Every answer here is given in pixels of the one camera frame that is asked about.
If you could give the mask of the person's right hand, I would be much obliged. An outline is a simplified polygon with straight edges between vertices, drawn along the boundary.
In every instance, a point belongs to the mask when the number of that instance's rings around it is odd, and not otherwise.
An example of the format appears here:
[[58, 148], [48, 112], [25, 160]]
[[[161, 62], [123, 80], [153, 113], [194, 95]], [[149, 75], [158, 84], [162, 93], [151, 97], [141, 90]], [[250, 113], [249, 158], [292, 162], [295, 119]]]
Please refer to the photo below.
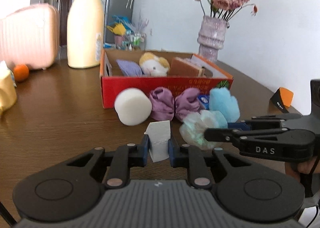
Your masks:
[[319, 174], [320, 172], [319, 162], [315, 164], [316, 161], [317, 161], [317, 157], [313, 157], [311, 160], [299, 163], [297, 165], [285, 162], [285, 173], [295, 178], [297, 181], [300, 181], [301, 174], [310, 174], [313, 168], [315, 169], [312, 173]]

